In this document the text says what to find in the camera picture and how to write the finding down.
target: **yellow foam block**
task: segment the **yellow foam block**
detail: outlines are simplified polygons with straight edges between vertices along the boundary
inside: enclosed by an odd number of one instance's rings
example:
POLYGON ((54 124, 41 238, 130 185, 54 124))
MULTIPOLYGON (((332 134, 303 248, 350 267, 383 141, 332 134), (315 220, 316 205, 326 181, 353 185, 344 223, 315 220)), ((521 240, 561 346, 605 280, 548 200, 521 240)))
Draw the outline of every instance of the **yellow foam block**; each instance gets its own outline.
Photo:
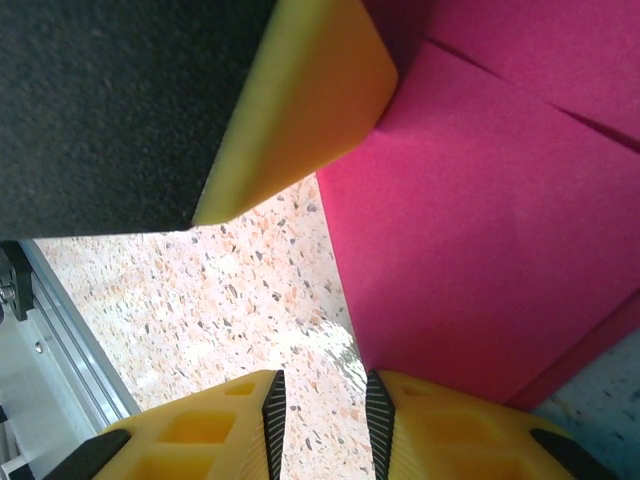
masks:
POLYGON ((396 82, 360 0, 279 0, 194 223, 230 220, 353 149, 396 82))
POLYGON ((113 424, 131 439, 94 478, 277 479, 285 415, 284 373, 256 372, 113 424))
POLYGON ((367 421, 379 480, 572 478, 530 434, 559 427, 403 374, 369 376, 367 421))

